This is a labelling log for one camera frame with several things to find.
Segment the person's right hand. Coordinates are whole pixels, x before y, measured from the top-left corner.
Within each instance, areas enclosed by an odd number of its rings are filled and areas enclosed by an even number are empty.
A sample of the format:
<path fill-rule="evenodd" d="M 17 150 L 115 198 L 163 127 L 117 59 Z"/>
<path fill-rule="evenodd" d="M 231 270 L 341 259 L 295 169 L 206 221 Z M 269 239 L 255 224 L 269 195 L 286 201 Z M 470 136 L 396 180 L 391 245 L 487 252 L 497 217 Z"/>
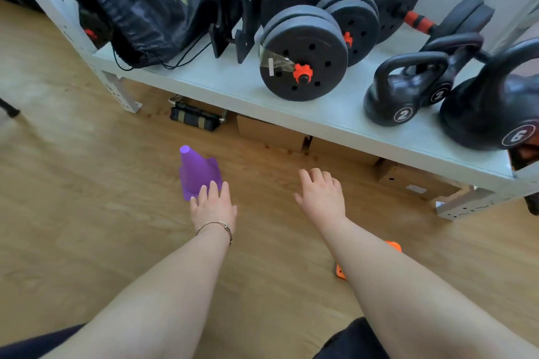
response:
<path fill-rule="evenodd" d="M 336 196 L 332 175 L 330 172 L 322 171 L 324 174 L 324 186 L 313 185 L 311 170 L 299 170 L 299 177 L 302 189 L 302 196 L 305 198 L 305 208 L 302 209 L 308 220 L 320 231 L 323 232 L 328 227 L 340 223 L 346 219 L 345 200 Z"/>

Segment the person's left hand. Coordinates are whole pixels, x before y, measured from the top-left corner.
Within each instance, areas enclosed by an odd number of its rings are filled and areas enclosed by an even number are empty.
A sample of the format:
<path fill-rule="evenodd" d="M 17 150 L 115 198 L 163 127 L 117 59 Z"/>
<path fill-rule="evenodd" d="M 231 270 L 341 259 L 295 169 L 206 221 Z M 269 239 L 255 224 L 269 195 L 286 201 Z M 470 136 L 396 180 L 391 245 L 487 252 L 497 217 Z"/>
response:
<path fill-rule="evenodd" d="M 200 189 L 197 197 L 198 210 L 190 210 L 193 227 L 198 233 L 202 227 L 208 224 L 222 228 L 227 226 L 226 230 L 231 236 L 234 235 L 238 208 L 232 204 L 228 182 L 223 182 L 217 203 L 208 202 L 208 188 L 203 185 Z"/>

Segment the person's left forearm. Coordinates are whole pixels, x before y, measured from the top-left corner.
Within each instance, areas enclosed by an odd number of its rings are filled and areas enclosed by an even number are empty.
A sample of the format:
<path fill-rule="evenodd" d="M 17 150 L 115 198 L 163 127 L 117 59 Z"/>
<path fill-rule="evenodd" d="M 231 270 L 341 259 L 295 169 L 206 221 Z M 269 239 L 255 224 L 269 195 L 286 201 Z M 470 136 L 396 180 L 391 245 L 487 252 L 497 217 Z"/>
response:
<path fill-rule="evenodd" d="M 231 244 L 206 225 L 42 359 L 192 359 Z"/>

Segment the person's right forearm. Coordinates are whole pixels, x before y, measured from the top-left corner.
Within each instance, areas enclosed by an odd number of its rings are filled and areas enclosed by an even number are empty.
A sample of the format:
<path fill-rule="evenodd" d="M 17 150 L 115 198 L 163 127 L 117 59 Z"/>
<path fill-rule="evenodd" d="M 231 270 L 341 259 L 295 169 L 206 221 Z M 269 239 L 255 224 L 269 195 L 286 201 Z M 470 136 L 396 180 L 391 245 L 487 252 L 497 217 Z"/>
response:
<path fill-rule="evenodd" d="M 539 359 L 539 348 L 347 218 L 319 231 L 391 359 Z"/>

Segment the purple training cone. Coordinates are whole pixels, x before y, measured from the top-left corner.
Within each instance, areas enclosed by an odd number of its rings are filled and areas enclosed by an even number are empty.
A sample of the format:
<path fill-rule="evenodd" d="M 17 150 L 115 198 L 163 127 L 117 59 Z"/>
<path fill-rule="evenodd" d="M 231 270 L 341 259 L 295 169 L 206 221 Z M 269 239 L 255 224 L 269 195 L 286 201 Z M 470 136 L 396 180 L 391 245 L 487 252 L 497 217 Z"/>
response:
<path fill-rule="evenodd" d="M 185 201 L 198 197 L 201 187 L 209 187 L 211 181 L 215 181 L 221 191 L 223 179 L 216 158 L 205 158 L 188 145 L 183 145 L 179 151 L 182 163 L 179 177 Z"/>

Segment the orange training cone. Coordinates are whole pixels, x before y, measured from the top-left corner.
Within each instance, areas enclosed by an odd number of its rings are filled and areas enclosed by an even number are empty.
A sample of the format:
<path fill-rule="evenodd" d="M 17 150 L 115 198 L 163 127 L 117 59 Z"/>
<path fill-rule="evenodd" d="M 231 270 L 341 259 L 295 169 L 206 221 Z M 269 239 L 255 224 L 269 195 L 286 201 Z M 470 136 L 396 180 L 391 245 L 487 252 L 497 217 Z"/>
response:
<path fill-rule="evenodd" d="M 385 241 L 387 244 L 389 244 L 390 246 L 392 246 L 393 248 L 395 248 L 398 252 L 402 252 L 402 248 L 401 248 L 401 245 L 396 242 L 396 241 L 389 241 L 389 240 L 386 240 Z M 346 275 L 344 274 L 342 268 L 340 267 L 340 265 L 337 263 L 337 261 L 335 261 L 335 275 L 344 280 L 344 281 L 347 281 L 347 277 Z"/>

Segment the small black kettlebell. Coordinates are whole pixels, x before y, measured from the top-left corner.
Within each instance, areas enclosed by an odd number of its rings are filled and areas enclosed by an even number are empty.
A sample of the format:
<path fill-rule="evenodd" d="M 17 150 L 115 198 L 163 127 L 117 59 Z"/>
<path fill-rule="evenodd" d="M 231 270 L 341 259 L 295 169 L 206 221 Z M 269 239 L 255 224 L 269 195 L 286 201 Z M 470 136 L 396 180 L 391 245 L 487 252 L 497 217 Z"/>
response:
<path fill-rule="evenodd" d="M 426 64 L 428 69 L 418 75 L 392 75 L 392 71 Z M 421 107 L 425 91 L 446 72 L 449 55 L 442 51 L 401 54 L 385 60 L 374 73 L 373 83 L 365 93 L 363 107 L 366 116 L 384 127 L 411 120 Z"/>
<path fill-rule="evenodd" d="M 484 37 L 477 32 L 442 36 L 426 43 L 420 51 L 441 51 L 449 56 L 448 69 L 421 95 L 420 108 L 426 108 L 444 100 L 454 87 L 456 76 L 482 49 Z"/>

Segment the white metal shelf rack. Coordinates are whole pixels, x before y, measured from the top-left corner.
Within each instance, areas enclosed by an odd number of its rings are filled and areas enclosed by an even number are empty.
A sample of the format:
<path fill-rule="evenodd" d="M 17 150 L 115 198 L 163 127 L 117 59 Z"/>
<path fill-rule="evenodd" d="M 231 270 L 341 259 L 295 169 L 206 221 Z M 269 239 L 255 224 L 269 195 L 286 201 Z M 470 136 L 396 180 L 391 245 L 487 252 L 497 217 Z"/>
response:
<path fill-rule="evenodd" d="M 263 85 L 257 49 L 243 64 L 237 63 L 235 49 L 228 47 L 220 58 L 207 50 L 194 63 L 176 70 L 159 66 L 125 71 L 115 63 L 109 45 L 97 50 L 89 41 L 78 25 L 74 0 L 36 1 L 129 112 L 137 112 L 141 104 L 124 90 L 119 77 L 477 186 L 437 206 L 437 214 L 448 220 L 539 192 L 539 162 L 514 172 L 505 152 L 465 149 L 442 133 L 435 123 L 435 113 L 421 113 L 410 125 L 397 128 L 368 121 L 362 110 L 364 91 L 383 61 L 399 48 L 415 49 L 421 43 L 421 36 L 411 31 L 400 30 L 396 38 L 375 48 L 365 61 L 348 70 L 341 84 L 327 96 L 301 104 L 280 99 Z"/>

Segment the black dumbbell with clear tape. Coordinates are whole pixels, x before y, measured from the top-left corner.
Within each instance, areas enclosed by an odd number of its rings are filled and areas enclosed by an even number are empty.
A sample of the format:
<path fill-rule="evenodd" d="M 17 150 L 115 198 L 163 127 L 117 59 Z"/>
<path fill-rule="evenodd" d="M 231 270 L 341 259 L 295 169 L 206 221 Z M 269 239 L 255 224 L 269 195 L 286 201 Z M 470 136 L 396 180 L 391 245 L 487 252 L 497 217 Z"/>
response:
<path fill-rule="evenodd" d="M 300 4 L 269 20 L 259 43 L 259 69 L 266 87 L 292 102 L 320 98 L 341 82 L 348 46 L 325 10 Z"/>

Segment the dark navy trousers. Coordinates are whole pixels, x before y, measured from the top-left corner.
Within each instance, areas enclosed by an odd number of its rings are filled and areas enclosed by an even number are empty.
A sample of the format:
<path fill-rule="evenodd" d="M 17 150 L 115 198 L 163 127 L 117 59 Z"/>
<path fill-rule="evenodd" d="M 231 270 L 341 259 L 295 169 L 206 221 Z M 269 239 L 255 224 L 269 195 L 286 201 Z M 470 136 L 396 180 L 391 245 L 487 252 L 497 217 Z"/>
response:
<path fill-rule="evenodd" d="M 85 326 L 84 323 L 0 347 L 0 359 L 41 359 Z M 390 359 L 365 317 L 334 334 L 313 359 Z"/>

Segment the black dumbbell with orange nut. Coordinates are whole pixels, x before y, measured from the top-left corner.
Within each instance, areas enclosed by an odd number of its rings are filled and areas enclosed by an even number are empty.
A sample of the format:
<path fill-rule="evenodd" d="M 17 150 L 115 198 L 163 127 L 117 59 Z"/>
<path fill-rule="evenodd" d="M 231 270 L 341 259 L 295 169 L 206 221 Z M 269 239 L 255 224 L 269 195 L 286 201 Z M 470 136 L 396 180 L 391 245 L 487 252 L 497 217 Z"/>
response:
<path fill-rule="evenodd" d="M 380 18 L 374 0 L 321 0 L 316 6 L 338 23 L 348 48 L 348 67 L 363 60 L 377 44 Z"/>

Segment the large black kettlebell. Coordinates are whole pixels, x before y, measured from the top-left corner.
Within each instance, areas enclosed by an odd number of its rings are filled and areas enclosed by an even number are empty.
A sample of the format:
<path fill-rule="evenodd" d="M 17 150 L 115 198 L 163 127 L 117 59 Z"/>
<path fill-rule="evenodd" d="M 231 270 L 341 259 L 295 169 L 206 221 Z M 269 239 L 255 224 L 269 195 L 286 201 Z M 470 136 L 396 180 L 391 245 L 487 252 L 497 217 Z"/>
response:
<path fill-rule="evenodd" d="M 539 37 L 489 57 L 476 77 L 453 88 L 442 102 L 442 131 L 457 144 L 477 151 L 508 150 L 539 131 L 539 73 L 513 71 L 539 58 Z"/>

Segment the red brown object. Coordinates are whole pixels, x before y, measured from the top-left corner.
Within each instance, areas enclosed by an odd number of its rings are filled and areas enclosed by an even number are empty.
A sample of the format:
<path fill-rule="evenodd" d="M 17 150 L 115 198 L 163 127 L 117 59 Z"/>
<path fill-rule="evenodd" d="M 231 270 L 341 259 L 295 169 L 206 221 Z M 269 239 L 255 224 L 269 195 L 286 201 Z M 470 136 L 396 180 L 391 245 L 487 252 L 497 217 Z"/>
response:
<path fill-rule="evenodd" d="M 511 167 L 514 171 L 539 162 L 539 131 L 527 142 L 513 147 L 508 151 Z"/>

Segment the black stand leg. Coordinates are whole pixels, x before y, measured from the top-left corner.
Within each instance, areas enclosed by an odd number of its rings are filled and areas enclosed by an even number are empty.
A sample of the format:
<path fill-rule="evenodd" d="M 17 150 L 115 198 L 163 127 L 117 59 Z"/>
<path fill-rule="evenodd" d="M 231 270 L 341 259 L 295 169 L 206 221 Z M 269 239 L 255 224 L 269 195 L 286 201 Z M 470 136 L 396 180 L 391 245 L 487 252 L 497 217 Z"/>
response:
<path fill-rule="evenodd" d="M 0 98 L 0 109 L 4 110 L 10 118 L 15 118 L 20 114 L 20 110 Z"/>

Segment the black drawstring bag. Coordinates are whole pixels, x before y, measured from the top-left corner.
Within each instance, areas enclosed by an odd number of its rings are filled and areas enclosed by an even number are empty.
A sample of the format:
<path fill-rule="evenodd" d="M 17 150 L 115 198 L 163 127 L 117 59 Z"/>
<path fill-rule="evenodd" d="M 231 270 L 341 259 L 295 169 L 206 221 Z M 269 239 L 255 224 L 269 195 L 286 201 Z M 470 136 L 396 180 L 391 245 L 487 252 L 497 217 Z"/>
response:
<path fill-rule="evenodd" d="M 170 62 L 218 16 L 218 0 L 75 1 L 111 27 L 113 50 L 135 69 Z"/>

